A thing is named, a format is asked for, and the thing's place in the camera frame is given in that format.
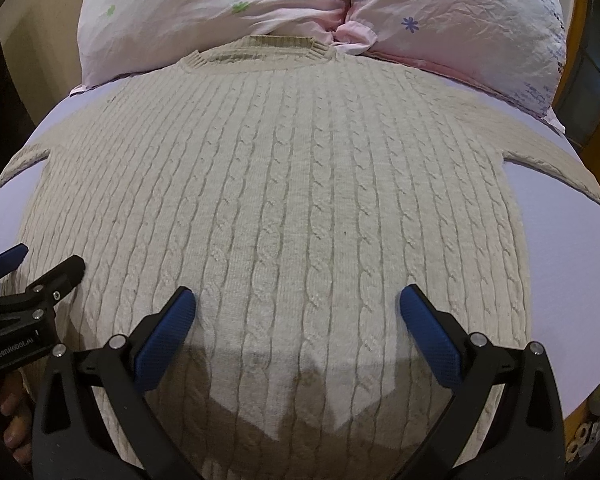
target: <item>metal screw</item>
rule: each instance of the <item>metal screw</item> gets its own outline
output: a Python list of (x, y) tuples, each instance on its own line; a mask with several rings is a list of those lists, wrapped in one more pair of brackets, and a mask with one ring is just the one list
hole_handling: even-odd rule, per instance
[(125, 345), (125, 343), (126, 337), (122, 334), (116, 334), (115, 336), (112, 336), (111, 339), (109, 339), (109, 346), (114, 350), (122, 348)]
[(544, 353), (544, 346), (542, 346), (538, 341), (532, 341), (529, 344), (529, 350), (536, 355), (542, 355)]
[(54, 346), (54, 349), (51, 351), (51, 353), (55, 357), (62, 357), (65, 352), (66, 352), (66, 346), (64, 346), (62, 343), (58, 343), (56, 346)]
[(474, 332), (469, 336), (469, 341), (479, 348), (482, 348), (487, 344), (487, 336), (480, 332)]

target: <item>human hand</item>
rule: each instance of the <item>human hand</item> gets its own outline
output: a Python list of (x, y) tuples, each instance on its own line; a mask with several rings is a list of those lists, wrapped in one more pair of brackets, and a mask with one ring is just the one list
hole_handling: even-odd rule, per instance
[(4, 445), (11, 450), (17, 462), (22, 465), (30, 463), (32, 413), (18, 370), (6, 374), (0, 384), (0, 413), (11, 418), (2, 434)]

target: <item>pink pillowcase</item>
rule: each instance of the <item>pink pillowcase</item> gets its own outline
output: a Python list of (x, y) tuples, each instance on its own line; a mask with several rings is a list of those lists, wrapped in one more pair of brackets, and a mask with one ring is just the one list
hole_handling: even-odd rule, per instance
[(348, 0), (83, 0), (78, 50), (84, 88), (172, 64), (251, 34), (333, 43)]
[(566, 58), (558, 0), (352, 0), (334, 38), (496, 92), (544, 116)]
[(452, 77), (538, 116), (566, 56), (558, 0), (84, 0), (82, 87), (250, 34), (313, 36)]

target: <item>ribbed neckline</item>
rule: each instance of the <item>ribbed neckline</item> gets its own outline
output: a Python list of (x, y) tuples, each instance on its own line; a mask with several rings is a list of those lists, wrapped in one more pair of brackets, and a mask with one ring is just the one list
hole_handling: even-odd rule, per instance
[(236, 73), (284, 70), (333, 59), (335, 50), (314, 38), (247, 36), (204, 52), (195, 51), (178, 63), (185, 72), (211, 69)]

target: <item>sweater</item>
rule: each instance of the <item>sweater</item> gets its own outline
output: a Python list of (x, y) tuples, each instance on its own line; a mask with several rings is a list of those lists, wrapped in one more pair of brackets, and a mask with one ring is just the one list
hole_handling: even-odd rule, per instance
[(2, 291), (80, 254), (57, 325), (84, 349), (188, 286), (195, 323), (146, 398), (206, 479), (386, 478), (450, 398), (398, 314), (404, 286), (494, 344), (529, 339), (505, 158), (600, 203), (579, 161), (471, 92), (311, 38), (244, 38), (126, 80), (13, 157), (0, 186), (46, 166)]

